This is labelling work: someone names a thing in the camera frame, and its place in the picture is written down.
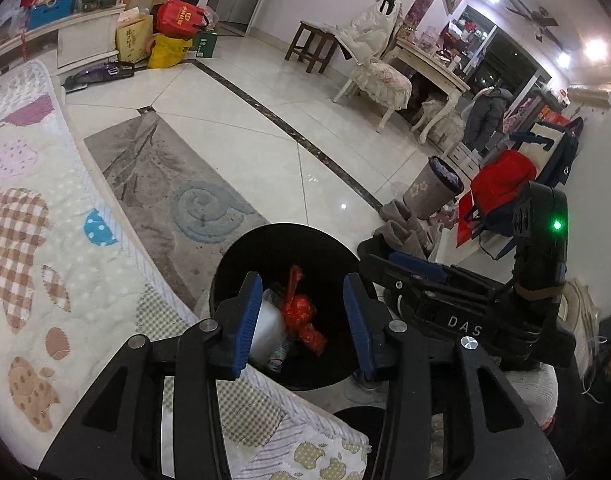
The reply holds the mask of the right gloved hand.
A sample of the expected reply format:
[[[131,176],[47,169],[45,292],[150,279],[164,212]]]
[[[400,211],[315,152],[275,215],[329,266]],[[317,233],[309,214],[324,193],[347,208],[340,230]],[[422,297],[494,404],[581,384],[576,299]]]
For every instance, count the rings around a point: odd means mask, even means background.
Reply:
[[[535,370],[507,372],[508,382],[543,430],[554,420],[558,405],[558,382],[555,368],[541,363]]]

